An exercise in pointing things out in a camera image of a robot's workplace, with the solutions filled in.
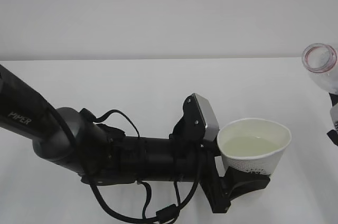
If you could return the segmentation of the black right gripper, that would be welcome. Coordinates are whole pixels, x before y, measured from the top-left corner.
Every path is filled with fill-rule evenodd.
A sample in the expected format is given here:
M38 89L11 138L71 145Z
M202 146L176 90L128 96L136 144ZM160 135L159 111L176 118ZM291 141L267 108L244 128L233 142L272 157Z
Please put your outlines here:
M329 132L327 132L327 136L334 145L338 145L338 133L336 130L330 130Z

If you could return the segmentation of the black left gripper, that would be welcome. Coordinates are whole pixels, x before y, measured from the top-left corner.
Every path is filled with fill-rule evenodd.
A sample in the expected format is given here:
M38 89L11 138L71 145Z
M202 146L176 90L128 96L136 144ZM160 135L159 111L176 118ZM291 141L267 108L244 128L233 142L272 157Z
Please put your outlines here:
M270 182L269 175L247 173L227 168L223 180L218 175L215 159L217 151L214 143L189 143L170 139L170 154L173 163L168 171L171 181L192 181L191 191L179 204L182 210L192 199L197 186L200 185L213 213L226 213L230 201L247 193L263 190Z

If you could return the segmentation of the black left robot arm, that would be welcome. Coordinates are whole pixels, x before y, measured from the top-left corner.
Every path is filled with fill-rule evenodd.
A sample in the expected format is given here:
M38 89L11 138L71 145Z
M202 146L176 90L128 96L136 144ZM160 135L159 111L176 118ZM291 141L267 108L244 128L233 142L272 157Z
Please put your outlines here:
M219 126L209 102L189 95L183 116L168 138L126 136L105 125L105 113L95 117L89 110L53 108L37 91L1 67L1 127L31 139L37 156L76 172L93 188L99 204L112 211L99 194L99 186L148 184L150 181L191 182L187 197L157 212L161 221L178 213L202 190L214 213L225 213L230 202L246 193L264 189L270 182L262 171L229 167L219 176L215 158L220 156L216 137Z

